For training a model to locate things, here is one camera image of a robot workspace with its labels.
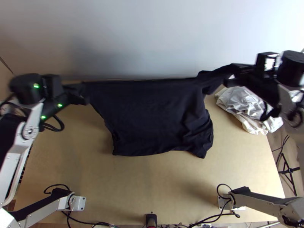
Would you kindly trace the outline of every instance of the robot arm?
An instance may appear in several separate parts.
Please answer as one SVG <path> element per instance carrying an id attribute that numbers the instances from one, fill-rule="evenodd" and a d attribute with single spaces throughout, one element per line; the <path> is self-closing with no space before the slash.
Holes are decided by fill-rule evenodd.
<path id="1" fill-rule="evenodd" d="M 3 209 L 15 195 L 33 141 L 39 131 L 48 128 L 44 122 L 69 104 L 88 103 L 81 84 L 63 86 L 56 75 L 21 75 L 15 77 L 9 86 L 16 98 L 10 96 L 1 106 L 21 109 L 24 116 L 7 108 L 0 119 L 0 227 L 30 227 L 54 211 L 84 210 L 85 197 L 60 188 L 19 211 Z"/>

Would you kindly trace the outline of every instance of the black cable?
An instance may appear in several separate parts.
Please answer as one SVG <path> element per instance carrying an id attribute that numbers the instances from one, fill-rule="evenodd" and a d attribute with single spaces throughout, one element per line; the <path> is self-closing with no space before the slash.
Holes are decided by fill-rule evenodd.
<path id="1" fill-rule="evenodd" d="M 47 187 L 47 188 L 43 191 L 43 193 L 44 193 L 44 194 L 51 194 L 51 192 L 46 192 L 46 191 L 47 191 L 49 188 L 51 188 L 51 187 L 56 187 L 56 186 L 64 186 L 67 190 L 71 191 L 70 188 L 69 188 L 67 185 L 65 185 L 65 184 L 53 184 L 53 185 Z"/>
<path id="2" fill-rule="evenodd" d="M 298 128 L 298 127 L 301 126 L 302 123 L 303 123 L 303 114 L 302 114 L 302 112 L 301 112 L 300 110 L 297 110 L 295 113 L 297 113 L 297 114 L 299 115 L 300 121 L 299 121 L 297 124 L 292 125 L 291 127 L 293 127 L 293 128 Z"/>
<path id="3" fill-rule="evenodd" d="M 227 205 L 229 202 L 231 202 L 231 199 L 228 200 L 228 201 L 224 204 L 224 206 L 223 206 L 223 208 L 222 208 L 220 214 L 210 216 L 210 217 L 205 218 L 205 219 L 203 219 L 203 220 L 201 220 L 201 221 L 199 221 L 199 222 L 197 222 L 197 223 L 191 224 L 191 225 L 189 225 L 189 228 L 192 228 L 192 227 L 197 226 L 197 225 L 202 224 L 202 223 L 213 223 L 213 222 L 216 222 L 216 221 L 219 220 L 220 217 L 223 216 L 223 215 L 235 215 L 237 218 L 240 218 L 240 215 L 239 215 L 239 214 L 236 214 L 235 212 L 223 214 L 223 211 L 224 211 L 226 205 Z M 213 220 L 213 221 L 207 221 L 207 220 L 212 219 L 212 218 L 214 218 L 214 217 L 217 217 L 217 218 L 216 218 L 215 220 Z"/>
<path id="4" fill-rule="evenodd" d="M 230 189 L 230 191 L 232 191 L 232 189 L 231 189 L 228 185 L 226 185 L 226 184 L 219 184 L 219 185 L 216 187 L 216 192 L 217 192 L 217 194 L 218 194 L 218 196 L 219 196 L 220 198 L 225 199 L 225 200 L 229 200 L 229 199 L 230 199 L 229 197 L 223 197 L 222 195 L 219 194 L 219 187 L 221 187 L 222 185 L 228 187 L 228 188 Z"/>
<path id="5" fill-rule="evenodd" d="M 66 217 L 66 221 L 67 221 L 66 223 L 68 224 L 68 227 L 69 227 L 69 228 L 71 228 L 71 225 L 70 225 L 70 222 L 69 222 L 70 215 L 71 215 L 71 212 L 69 211 L 69 212 L 68 212 L 68 216 Z"/>
<path id="6" fill-rule="evenodd" d="M 283 140 L 283 143 L 282 143 L 282 146 L 280 146 L 278 149 L 272 150 L 271 152 L 275 152 L 275 151 L 281 149 L 285 145 L 285 143 L 286 143 L 285 140 L 286 140 L 287 137 L 288 137 L 288 135 L 285 136 L 285 138 Z"/>
<path id="7" fill-rule="evenodd" d="M 16 109 L 19 109 L 20 111 L 22 111 L 22 113 L 24 114 L 24 116 L 28 117 L 28 114 L 24 111 L 24 109 L 22 107 L 20 107 L 19 105 L 16 105 L 12 102 L 10 102 L 10 100 L 14 97 L 15 94 L 11 94 L 10 96 L 8 96 L 1 104 L 0 104 L 0 116 L 2 116 L 1 114 L 1 108 L 4 106 L 4 105 L 11 105 L 13 106 L 14 108 Z"/>
<path id="8" fill-rule="evenodd" d="M 232 200 L 231 200 L 230 198 L 223 197 L 222 195 L 219 194 L 219 187 L 222 186 L 222 185 L 227 186 L 227 187 L 230 189 L 230 191 L 232 191 L 232 189 L 230 188 L 230 186 L 228 186 L 227 184 L 219 184 L 219 185 L 217 186 L 216 191 L 217 191 L 218 196 L 219 196 L 220 198 L 222 198 L 222 199 L 228 200 L 228 201 L 224 204 L 224 206 L 223 206 L 223 208 L 222 208 L 222 210 L 221 210 L 221 213 L 218 214 L 218 215 L 213 215 L 213 216 L 210 216 L 210 217 L 208 217 L 208 218 L 205 218 L 205 219 L 203 219 L 203 220 L 201 220 L 201 221 L 199 221 L 199 222 L 197 222 L 197 223 L 190 224 L 190 225 L 188 226 L 188 228 L 192 228 L 192 227 L 197 226 L 197 225 L 200 225 L 200 224 L 202 224 L 202 223 L 213 223 L 213 222 L 216 222 L 217 220 L 220 219 L 221 216 L 224 216 L 224 215 L 234 215 L 235 217 L 240 218 L 240 215 L 237 214 L 237 213 L 235 213 L 233 210 L 232 210 L 232 213 L 223 214 L 223 211 L 224 211 L 226 205 L 227 205 L 229 202 L 231 202 Z M 212 218 L 214 218 L 214 217 L 217 217 L 217 218 L 216 218 L 215 220 L 213 220 L 213 221 L 207 221 L 207 220 L 212 219 Z"/>
<path id="9" fill-rule="evenodd" d="M 280 158 L 281 158 L 282 153 L 283 153 L 284 145 L 285 145 L 285 143 L 288 141 L 288 139 L 289 139 L 289 136 L 287 135 L 287 136 L 284 138 L 284 140 L 283 140 L 283 143 L 282 143 L 282 146 L 281 146 L 281 151 L 279 152 L 279 155 L 278 155 L 277 160 L 276 160 L 276 162 L 275 162 L 276 165 L 278 165 L 278 163 L 279 163 L 279 161 L 280 161 Z"/>
<path id="10" fill-rule="evenodd" d="M 62 122 L 61 119 L 59 119 L 58 116 L 56 115 L 53 115 L 53 118 L 59 123 L 60 125 L 60 128 L 56 128 L 54 127 L 53 125 L 49 124 L 49 123 L 43 123 L 42 126 L 47 129 L 47 130 L 50 130 L 50 131 L 54 131 L 54 132 L 60 132 L 60 131 L 63 131 L 64 130 L 64 123 Z"/>

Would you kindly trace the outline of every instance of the white wall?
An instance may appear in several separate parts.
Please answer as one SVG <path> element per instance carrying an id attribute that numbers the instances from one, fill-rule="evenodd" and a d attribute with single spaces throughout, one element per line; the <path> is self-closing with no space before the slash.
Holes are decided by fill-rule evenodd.
<path id="1" fill-rule="evenodd" d="M 1 0 L 16 74 L 183 77 L 304 47 L 303 0 Z"/>

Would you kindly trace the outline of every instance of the cardboard surface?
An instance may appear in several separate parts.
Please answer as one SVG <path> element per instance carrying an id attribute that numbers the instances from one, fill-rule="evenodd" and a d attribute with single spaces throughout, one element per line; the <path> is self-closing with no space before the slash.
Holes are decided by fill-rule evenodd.
<path id="1" fill-rule="evenodd" d="M 151 212 L 159 224 L 189 224 L 219 214 L 220 183 L 284 198 L 267 137 L 244 131 L 215 105 L 213 96 L 205 103 L 214 124 L 214 145 L 205 159 L 184 151 L 113 156 L 111 134 L 92 106 L 67 107 L 58 114 L 66 129 L 40 133 L 34 142 L 15 209 L 46 197 L 43 190 L 52 184 L 67 184 L 76 195 L 86 196 L 85 210 L 73 212 L 74 218 L 117 225 L 143 224 L 144 215 Z M 253 209 L 239 214 L 239 219 L 224 216 L 219 222 L 275 220 Z M 60 212 L 43 220 L 66 221 Z"/>

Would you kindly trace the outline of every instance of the white cloth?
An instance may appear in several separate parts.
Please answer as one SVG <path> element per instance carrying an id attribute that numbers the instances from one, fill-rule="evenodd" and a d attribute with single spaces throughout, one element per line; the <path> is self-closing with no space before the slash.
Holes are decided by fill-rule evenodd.
<path id="1" fill-rule="evenodd" d="M 269 117 L 261 122 L 260 117 L 264 112 L 264 101 L 248 90 L 246 87 L 223 88 L 215 94 L 216 104 L 225 111 L 233 114 L 243 125 L 243 128 L 251 134 L 266 135 L 275 132 L 283 125 L 281 117 Z"/>

